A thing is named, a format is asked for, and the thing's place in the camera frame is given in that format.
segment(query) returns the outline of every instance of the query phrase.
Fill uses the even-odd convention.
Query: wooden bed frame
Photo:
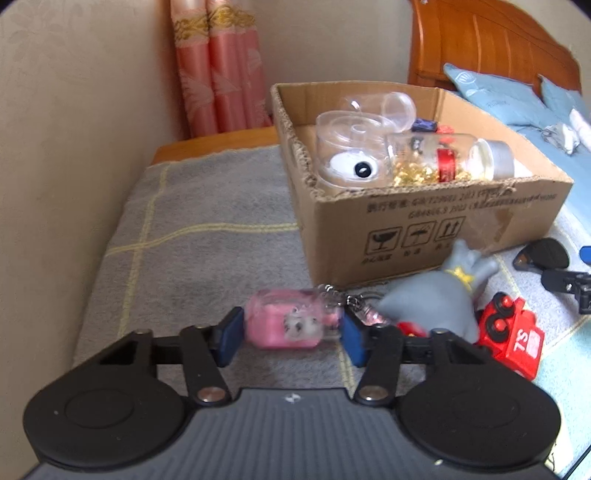
[[[455,90],[446,62],[530,83],[538,74],[581,91],[579,65],[533,18],[503,0],[410,0],[413,42],[408,82]]]

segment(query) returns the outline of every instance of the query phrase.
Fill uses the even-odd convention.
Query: black clip
[[[585,272],[545,270],[542,285],[548,291],[570,293],[579,302],[579,313],[591,313],[591,275]]]

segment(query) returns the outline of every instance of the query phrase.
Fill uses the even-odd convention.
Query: blue pillow
[[[543,75],[542,98],[546,106],[560,117],[563,123],[570,125],[570,111],[574,108],[589,121],[590,113],[581,94],[576,90],[567,90],[555,85]]]
[[[545,128],[561,121],[546,108],[531,85],[497,75],[459,69],[451,63],[446,63],[443,71],[466,100],[505,125]]]

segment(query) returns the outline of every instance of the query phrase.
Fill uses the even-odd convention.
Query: blue item
[[[213,327],[210,352],[217,366],[230,365],[243,338],[244,309],[234,307],[218,325]]]
[[[365,367],[369,359],[368,328],[347,307],[339,324],[340,343],[356,367]]]
[[[591,113],[585,105],[581,94],[576,90],[567,90],[555,85],[543,75],[542,79],[542,98],[546,106],[552,110],[563,123],[570,125],[570,111],[574,108],[589,122]]]
[[[436,132],[437,122],[434,120],[425,120],[424,118],[417,118],[412,127],[411,132]]]
[[[583,262],[587,265],[591,265],[591,247],[581,247],[581,250],[579,250],[579,256]]]
[[[443,71],[466,100],[505,125],[545,128],[561,121],[542,103],[530,85],[459,69],[451,63],[446,63]]]
[[[540,150],[558,168],[574,180],[573,188],[566,199],[568,209],[591,232],[591,153],[579,145],[572,155],[550,145],[542,137],[542,132],[533,127],[513,127]]]

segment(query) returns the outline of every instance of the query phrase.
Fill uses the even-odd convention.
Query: shipping symbol
[[[370,232],[367,243],[365,244],[365,254],[371,255],[394,250],[398,246],[398,239],[401,233],[401,226],[393,226]]]
[[[456,217],[442,221],[437,229],[437,235],[435,235],[434,241],[438,242],[439,240],[449,240],[457,237],[465,219],[466,217]]]
[[[403,247],[414,247],[415,245],[424,245],[429,242],[431,235],[435,230],[437,222],[415,223],[408,227],[404,240]]]

